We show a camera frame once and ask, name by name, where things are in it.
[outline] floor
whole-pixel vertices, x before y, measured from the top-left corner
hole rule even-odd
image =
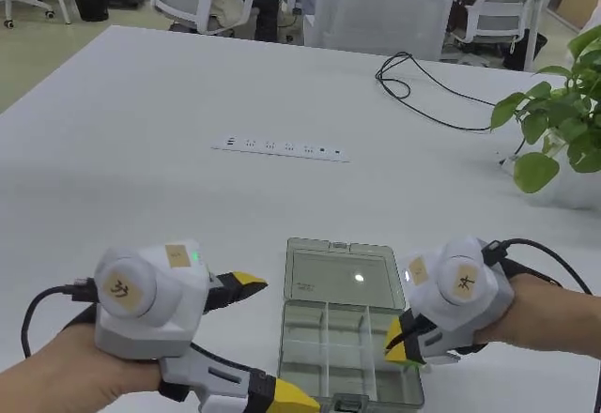
[[[82,49],[111,24],[140,26],[166,30],[171,22],[154,11],[149,4],[138,10],[110,10],[110,18],[102,23],[85,23],[79,18],[73,0],[67,0],[72,24],[62,22],[60,9],[56,6],[56,17],[47,20],[41,9],[15,6],[13,18],[15,28],[8,30],[0,26],[0,113],[47,77],[53,70]],[[283,17],[282,23],[293,22]],[[281,29],[281,41],[286,35],[299,40],[301,21]],[[536,58],[535,66],[565,65],[567,42],[574,31],[548,14],[545,14],[540,32],[548,38],[547,46]]]

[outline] potted plant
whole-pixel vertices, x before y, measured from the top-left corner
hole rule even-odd
[[[597,196],[593,206],[601,206],[601,25],[574,38],[568,48],[574,57],[571,69],[549,66],[538,71],[561,75],[563,87],[553,89],[541,82],[528,92],[511,94],[495,106],[490,128],[513,117],[527,144],[542,141],[539,151],[516,159],[514,181],[522,191],[538,192],[556,177],[570,178],[563,183],[571,187],[568,191],[579,184]]]

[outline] green leaf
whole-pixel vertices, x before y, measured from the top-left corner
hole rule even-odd
[[[567,143],[571,143],[588,129],[587,125],[576,117],[565,119],[559,126],[560,134]]]
[[[601,50],[593,50],[592,52],[583,54],[578,63],[586,69],[592,69],[595,72],[598,72],[601,69]]]
[[[525,98],[526,96],[523,92],[514,92],[509,97],[497,103],[492,110],[492,116],[490,117],[490,129],[494,130],[511,119],[516,111],[517,105]]]
[[[580,112],[572,105],[553,102],[548,107],[547,117],[550,127],[559,127],[564,120],[580,116]]]
[[[553,73],[555,75],[562,75],[565,78],[572,78],[572,72],[562,66],[546,66],[536,73]]]
[[[527,153],[516,161],[514,181],[527,193],[540,191],[560,172],[560,164],[539,152]]]
[[[532,99],[522,107],[521,111],[531,112],[538,110],[545,110],[548,100],[547,99]]]
[[[553,89],[551,91],[551,99],[559,99],[567,94],[567,89],[565,87],[560,87],[559,89]]]
[[[578,60],[582,51],[586,49],[591,42],[599,38],[601,38],[601,25],[573,38],[570,43],[567,44],[567,47],[570,49],[572,56],[574,56],[574,60]]]
[[[522,121],[522,133],[530,145],[536,143],[548,127],[548,119],[544,113],[531,113]]]
[[[587,115],[591,111],[591,99],[584,97],[574,102],[574,107],[580,111],[581,115]]]
[[[570,164],[578,163],[586,154],[594,151],[593,137],[590,133],[581,134],[567,147],[567,158]]]
[[[551,97],[551,85],[548,82],[536,84],[530,88],[526,96],[534,97],[535,99],[548,99]]]
[[[581,174],[601,171],[601,149],[597,148],[585,155],[579,162],[572,164],[572,167]]]

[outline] hand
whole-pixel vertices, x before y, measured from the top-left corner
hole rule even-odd
[[[0,403],[8,412],[95,413],[123,394],[156,390],[160,382],[156,362],[105,354],[94,345],[94,327],[77,325],[0,374]]]
[[[500,341],[535,350],[560,350],[601,358],[601,298],[520,274],[505,315],[476,332],[477,343]]]

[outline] clear plastic box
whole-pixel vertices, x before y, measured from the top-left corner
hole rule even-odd
[[[423,406],[419,370],[384,360],[386,332],[405,306],[390,248],[291,238],[285,297],[279,376],[322,412]]]

